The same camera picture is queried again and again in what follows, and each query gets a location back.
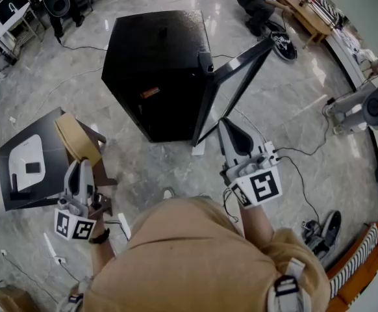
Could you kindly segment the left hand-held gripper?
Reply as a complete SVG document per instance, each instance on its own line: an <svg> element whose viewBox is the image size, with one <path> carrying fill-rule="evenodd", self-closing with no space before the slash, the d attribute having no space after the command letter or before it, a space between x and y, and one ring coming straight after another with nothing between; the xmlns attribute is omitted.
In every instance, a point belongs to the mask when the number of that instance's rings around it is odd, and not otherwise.
<svg viewBox="0 0 378 312"><path fill-rule="evenodd" d="M64 192L67 195L58 200L55 209L54 232L67 241L88 241L97 219L103 213L111 215L111 199L101 193L93 195L94 176L88 159L70 164L64 176Z"/></svg>

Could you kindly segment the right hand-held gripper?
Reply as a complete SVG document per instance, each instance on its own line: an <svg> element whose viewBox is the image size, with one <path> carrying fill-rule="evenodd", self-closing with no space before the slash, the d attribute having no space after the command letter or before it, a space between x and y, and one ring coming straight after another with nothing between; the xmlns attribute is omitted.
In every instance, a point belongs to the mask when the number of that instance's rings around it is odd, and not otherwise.
<svg viewBox="0 0 378 312"><path fill-rule="evenodd" d="M259 155L264 153L264 139L256 129L222 118L218 135L227 163L220 174L243 209L261 206L283 195L277 167L271 165L267 155Z"/></svg>

